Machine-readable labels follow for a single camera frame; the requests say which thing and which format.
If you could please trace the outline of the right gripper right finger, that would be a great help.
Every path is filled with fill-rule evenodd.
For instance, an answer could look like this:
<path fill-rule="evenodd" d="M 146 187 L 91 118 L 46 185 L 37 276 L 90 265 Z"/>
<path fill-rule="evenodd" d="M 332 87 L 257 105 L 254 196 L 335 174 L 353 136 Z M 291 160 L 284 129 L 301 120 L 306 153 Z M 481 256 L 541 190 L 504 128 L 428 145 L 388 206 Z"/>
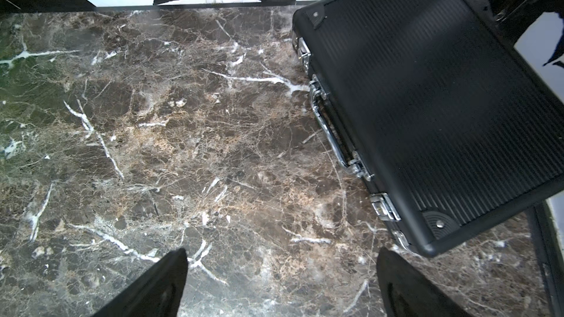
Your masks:
<path fill-rule="evenodd" d="M 394 251 L 380 248 L 377 280 L 388 316 L 469 316 L 419 270 Z"/>

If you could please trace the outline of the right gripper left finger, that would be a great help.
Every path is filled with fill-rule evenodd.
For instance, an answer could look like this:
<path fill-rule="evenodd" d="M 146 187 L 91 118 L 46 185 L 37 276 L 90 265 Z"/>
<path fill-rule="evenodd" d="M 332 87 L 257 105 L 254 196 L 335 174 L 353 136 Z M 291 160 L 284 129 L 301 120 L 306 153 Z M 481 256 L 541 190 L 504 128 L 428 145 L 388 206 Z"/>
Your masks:
<path fill-rule="evenodd" d="M 187 252 L 169 252 L 95 316 L 177 316 L 187 280 Z"/>

